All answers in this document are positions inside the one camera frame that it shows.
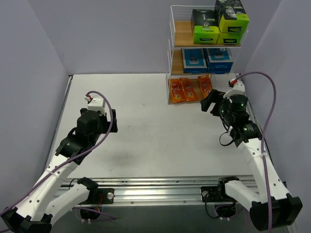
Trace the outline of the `orange razor bag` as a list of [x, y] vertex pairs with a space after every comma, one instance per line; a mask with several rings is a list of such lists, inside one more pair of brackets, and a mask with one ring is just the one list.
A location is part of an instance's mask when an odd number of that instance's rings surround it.
[[184, 102], [186, 100], [182, 84], [179, 79], [171, 79], [171, 97], [173, 103]]
[[196, 101], [198, 97], [191, 85], [191, 81], [189, 78], [179, 78], [182, 88], [186, 97], [186, 101]]
[[203, 97], [204, 98], [208, 97], [211, 91], [213, 90], [210, 76], [208, 74], [198, 76], [198, 82], [199, 82]]

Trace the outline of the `blue white razor box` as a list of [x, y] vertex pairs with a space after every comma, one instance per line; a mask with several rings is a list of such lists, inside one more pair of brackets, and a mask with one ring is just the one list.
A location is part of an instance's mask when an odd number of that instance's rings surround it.
[[181, 49], [181, 52], [184, 73], [207, 73], [208, 68], [203, 49]]

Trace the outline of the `tall green black razor box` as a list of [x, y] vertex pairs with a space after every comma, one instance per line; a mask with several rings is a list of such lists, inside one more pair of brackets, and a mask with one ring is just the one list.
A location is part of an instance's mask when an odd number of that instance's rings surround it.
[[243, 33], [222, 33], [219, 32], [217, 42], [218, 45], [238, 45], [241, 42]]

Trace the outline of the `black green razor pack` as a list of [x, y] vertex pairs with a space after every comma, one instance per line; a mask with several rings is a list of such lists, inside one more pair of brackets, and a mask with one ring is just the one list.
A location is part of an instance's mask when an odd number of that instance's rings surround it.
[[190, 23], [194, 44], [216, 44], [220, 31], [213, 10], [193, 9]]

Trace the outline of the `small black green razor box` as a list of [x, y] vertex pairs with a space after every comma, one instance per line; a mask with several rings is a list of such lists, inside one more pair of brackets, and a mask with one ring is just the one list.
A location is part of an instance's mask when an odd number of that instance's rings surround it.
[[244, 33], [249, 17], [240, 0], [217, 0], [214, 8], [221, 33]]

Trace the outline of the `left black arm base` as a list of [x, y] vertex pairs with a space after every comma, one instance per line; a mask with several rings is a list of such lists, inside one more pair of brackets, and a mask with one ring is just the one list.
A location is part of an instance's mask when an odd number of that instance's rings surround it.
[[113, 204], [115, 190], [113, 188], [99, 188], [98, 189], [98, 204]]

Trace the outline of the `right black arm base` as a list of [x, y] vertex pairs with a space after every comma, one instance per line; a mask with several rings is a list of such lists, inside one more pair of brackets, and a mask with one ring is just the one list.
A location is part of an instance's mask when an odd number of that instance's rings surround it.
[[201, 186], [202, 202], [223, 202], [224, 199], [218, 192], [217, 186]]

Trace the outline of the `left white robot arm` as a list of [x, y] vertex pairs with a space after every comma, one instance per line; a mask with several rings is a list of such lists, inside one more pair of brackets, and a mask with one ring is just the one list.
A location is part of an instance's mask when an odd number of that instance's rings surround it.
[[64, 180], [103, 139], [101, 135], [117, 133], [117, 117], [110, 110], [107, 119], [103, 110], [82, 108], [76, 127], [60, 142], [50, 164], [28, 193], [12, 206], [6, 207], [0, 217], [8, 230], [14, 233], [49, 233], [55, 222], [81, 203], [102, 202], [98, 184], [90, 178], [79, 178], [67, 192], [54, 198]]

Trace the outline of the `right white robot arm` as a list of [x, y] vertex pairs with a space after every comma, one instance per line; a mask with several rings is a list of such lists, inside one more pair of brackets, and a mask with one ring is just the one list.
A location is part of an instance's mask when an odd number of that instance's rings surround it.
[[261, 148], [262, 134], [246, 111], [248, 98], [241, 94], [226, 97], [213, 89], [201, 100], [201, 110], [206, 112], [212, 103], [211, 114], [227, 126], [227, 133], [244, 155], [258, 188], [254, 192], [236, 176], [223, 177], [218, 180], [216, 196], [241, 204], [259, 231], [292, 225], [302, 209], [301, 199], [290, 194]]

